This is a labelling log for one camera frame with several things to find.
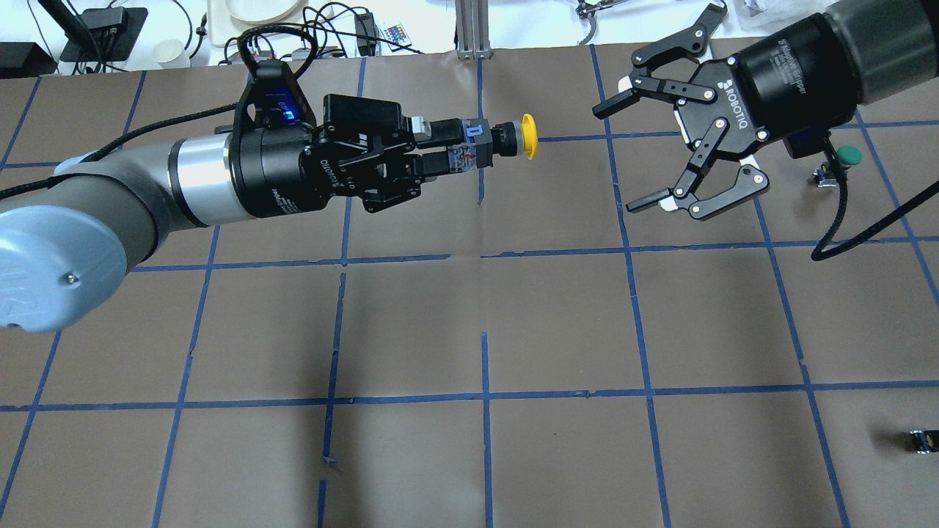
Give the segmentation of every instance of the small electronic component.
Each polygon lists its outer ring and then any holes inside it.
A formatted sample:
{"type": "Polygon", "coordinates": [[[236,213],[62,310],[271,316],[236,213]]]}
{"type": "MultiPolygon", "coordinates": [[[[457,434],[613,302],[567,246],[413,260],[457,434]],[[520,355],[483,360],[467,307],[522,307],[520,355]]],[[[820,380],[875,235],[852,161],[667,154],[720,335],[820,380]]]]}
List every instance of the small electronic component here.
{"type": "Polygon", "coordinates": [[[397,23],[391,27],[382,29],[381,37],[385,40],[390,40],[399,46],[410,46],[411,44],[410,37],[408,37],[408,33],[405,31],[405,27],[401,23],[397,23]]]}
{"type": "Polygon", "coordinates": [[[939,453],[939,430],[910,431],[913,450],[920,455],[939,453]]]}

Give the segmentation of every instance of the robotiq logo text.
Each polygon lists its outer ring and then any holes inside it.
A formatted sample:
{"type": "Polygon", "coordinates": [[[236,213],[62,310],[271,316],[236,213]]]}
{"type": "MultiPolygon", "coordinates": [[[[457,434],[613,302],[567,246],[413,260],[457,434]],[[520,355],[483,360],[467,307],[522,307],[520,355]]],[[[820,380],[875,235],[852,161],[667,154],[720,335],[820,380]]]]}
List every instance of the robotiq logo text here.
{"type": "Polygon", "coordinates": [[[741,106],[740,99],[737,97],[737,92],[733,89],[733,79],[717,83],[717,87],[724,90],[724,94],[727,95],[727,101],[731,104],[731,110],[737,118],[737,128],[743,130],[750,126],[747,112],[744,111],[744,107],[741,106]]]}

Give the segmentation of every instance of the white plate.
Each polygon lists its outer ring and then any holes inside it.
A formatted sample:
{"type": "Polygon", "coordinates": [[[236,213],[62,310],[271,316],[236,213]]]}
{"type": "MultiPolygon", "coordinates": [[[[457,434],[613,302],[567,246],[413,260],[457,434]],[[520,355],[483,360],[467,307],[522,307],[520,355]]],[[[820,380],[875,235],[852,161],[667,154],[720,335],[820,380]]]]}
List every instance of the white plate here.
{"type": "Polygon", "coordinates": [[[251,25],[261,25],[281,20],[290,14],[302,0],[225,0],[231,17],[251,25]]]}
{"type": "MultiPolygon", "coordinates": [[[[208,0],[208,41],[213,46],[222,47],[225,42],[237,37],[245,30],[258,24],[245,23],[237,20],[228,11],[228,0],[208,0]]],[[[309,5],[309,1],[293,2],[294,8],[288,12],[279,22],[303,23],[303,8],[309,5]]],[[[321,0],[316,2],[318,6],[323,3],[321,0]]]]}

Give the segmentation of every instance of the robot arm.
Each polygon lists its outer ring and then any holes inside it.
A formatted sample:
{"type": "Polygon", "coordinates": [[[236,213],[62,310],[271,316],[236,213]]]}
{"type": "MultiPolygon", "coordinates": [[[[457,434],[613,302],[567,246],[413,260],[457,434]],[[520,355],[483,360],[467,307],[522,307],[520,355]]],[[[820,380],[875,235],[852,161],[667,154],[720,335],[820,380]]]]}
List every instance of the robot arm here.
{"type": "Polygon", "coordinates": [[[0,326],[69,326],[173,231],[321,210],[334,196],[377,212],[439,176],[522,152],[537,152],[529,115],[493,127],[428,121],[396,102],[330,94],[317,125],[287,64],[262,61],[232,127],[91,155],[48,191],[0,201],[0,326]]]}
{"type": "Polygon", "coordinates": [[[859,103],[924,83],[939,71],[935,2],[841,0],[726,59],[701,63],[686,83],[653,77],[669,62],[702,57],[726,13],[723,2],[712,2],[691,27],[637,50],[620,93],[593,108],[605,118],[643,97],[670,102],[691,151],[674,186],[629,203],[630,212],[658,204],[707,220],[736,207],[769,190],[752,155],[779,140],[794,159],[824,152],[824,167],[844,180],[829,130],[851,120],[859,103]],[[695,192],[717,160],[740,163],[737,180],[700,199],[695,192]]]}

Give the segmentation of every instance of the black power adapter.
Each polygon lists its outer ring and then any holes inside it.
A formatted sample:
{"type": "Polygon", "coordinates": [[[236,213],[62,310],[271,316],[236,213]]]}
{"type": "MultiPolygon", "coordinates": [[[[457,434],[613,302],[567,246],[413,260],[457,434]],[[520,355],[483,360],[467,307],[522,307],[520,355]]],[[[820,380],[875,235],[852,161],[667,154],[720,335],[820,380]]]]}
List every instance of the black power adapter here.
{"type": "Polygon", "coordinates": [[[378,46],[378,26],[375,25],[375,15],[371,12],[355,16],[356,44],[359,46],[359,56],[375,56],[378,46]]]}

